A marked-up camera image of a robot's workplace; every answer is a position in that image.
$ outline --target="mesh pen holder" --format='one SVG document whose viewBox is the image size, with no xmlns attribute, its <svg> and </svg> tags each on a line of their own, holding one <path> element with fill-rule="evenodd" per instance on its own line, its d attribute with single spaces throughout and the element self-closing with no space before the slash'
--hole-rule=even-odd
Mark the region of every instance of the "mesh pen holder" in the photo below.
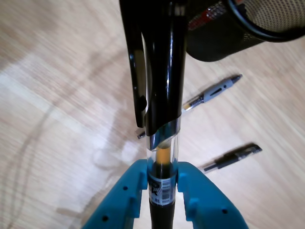
<svg viewBox="0 0 305 229">
<path fill-rule="evenodd" d="M 187 16 L 187 52 L 205 62 L 305 35 L 304 0 L 190 0 Z"/>
</svg>

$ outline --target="pen barrel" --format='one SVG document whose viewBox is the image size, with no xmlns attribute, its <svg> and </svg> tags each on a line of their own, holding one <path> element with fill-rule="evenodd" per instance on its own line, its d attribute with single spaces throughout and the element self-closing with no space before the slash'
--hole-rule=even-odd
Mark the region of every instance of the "pen barrel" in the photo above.
<svg viewBox="0 0 305 229">
<path fill-rule="evenodd" d="M 171 229 L 178 173 L 179 134 L 147 150 L 148 190 L 153 229 Z"/>
<path fill-rule="evenodd" d="M 225 155 L 225 156 L 215 160 L 215 163 L 217 165 L 217 168 L 220 169 L 220 168 L 226 167 L 230 164 L 233 164 L 237 161 L 239 161 L 238 156 L 235 154 L 231 154 L 231 155 Z"/>
<path fill-rule="evenodd" d="M 187 34 L 185 4 L 183 0 L 158 0 L 146 8 L 142 19 L 147 71 L 147 136 L 154 135 L 181 115 Z M 180 123 L 172 135 L 179 129 Z"/>
</svg>

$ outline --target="wood grain surface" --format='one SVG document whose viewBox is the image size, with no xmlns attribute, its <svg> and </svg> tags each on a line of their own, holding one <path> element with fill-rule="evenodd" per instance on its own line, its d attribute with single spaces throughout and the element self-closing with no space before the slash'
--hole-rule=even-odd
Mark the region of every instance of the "wood grain surface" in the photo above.
<svg viewBox="0 0 305 229">
<path fill-rule="evenodd" d="M 305 39 L 218 62 L 186 58 L 183 100 L 243 79 L 182 119 L 179 160 L 200 166 L 255 142 L 264 151 L 207 176 L 251 229 L 305 225 Z M 117 0 L 0 1 L 0 228 L 80 228 L 146 157 Z M 134 228 L 150 228 L 148 193 Z M 177 194 L 174 229 L 185 221 Z"/>
</svg>

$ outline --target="pen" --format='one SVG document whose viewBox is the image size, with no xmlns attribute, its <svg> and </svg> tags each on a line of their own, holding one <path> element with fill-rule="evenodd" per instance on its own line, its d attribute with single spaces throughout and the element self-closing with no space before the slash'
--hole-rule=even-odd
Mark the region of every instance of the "pen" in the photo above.
<svg viewBox="0 0 305 229">
<path fill-rule="evenodd" d="M 214 84 L 213 86 L 209 87 L 208 89 L 204 90 L 201 92 L 199 95 L 196 97 L 192 98 L 188 102 L 182 105 L 182 113 L 187 112 L 195 108 L 196 106 L 200 104 L 204 104 L 211 99 L 217 97 L 220 95 L 222 92 L 227 90 L 228 88 L 232 87 L 237 81 L 239 81 L 242 78 L 243 75 L 239 74 L 236 76 L 233 76 L 228 79 L 224 79 L 220 81 L 217 84 Z M 141 132 L 138 135 L 138 139 L 141 139 L 145 137 L 145 131 Z"/>
<path fill-rule="evenodd" d="M 261 151 L 262 151 L 262 149 L 258 145 L 249 144 L 249 145 L 240 147 L 238 149 L 235 149 L 233 151 L 230 151 L 230 152 L 222 155 L 220 158 L 218 158 L 210 163 L 207 163 L 204 166 L 199 167 L 199 169 L 204 174 L 206 174 L 213 170 L 221 169 L 223 167 L 231 165 L 237 161 L 245 159 L 246 157 L 249 157 L 251 155 L 257 154 Z"/>
</svg>

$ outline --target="barcode label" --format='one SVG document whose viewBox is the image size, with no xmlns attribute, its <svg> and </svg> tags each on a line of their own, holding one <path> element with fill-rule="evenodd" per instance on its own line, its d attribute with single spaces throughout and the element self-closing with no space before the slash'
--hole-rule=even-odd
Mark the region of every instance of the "barcode label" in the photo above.
<svg viewBox="0 0 305 229">
<path fill-rule="evenodd" d="M 158 205 L 167 205 L 175 200 L 176 182 L 175 177 L 157 179 L 149 176 L 149 198 Z"/>
<path fill-rule="evenodd" d="M 170 198 L 171 180 L 162 181 L 162 201 L 167 201 Z"/>
</svg>

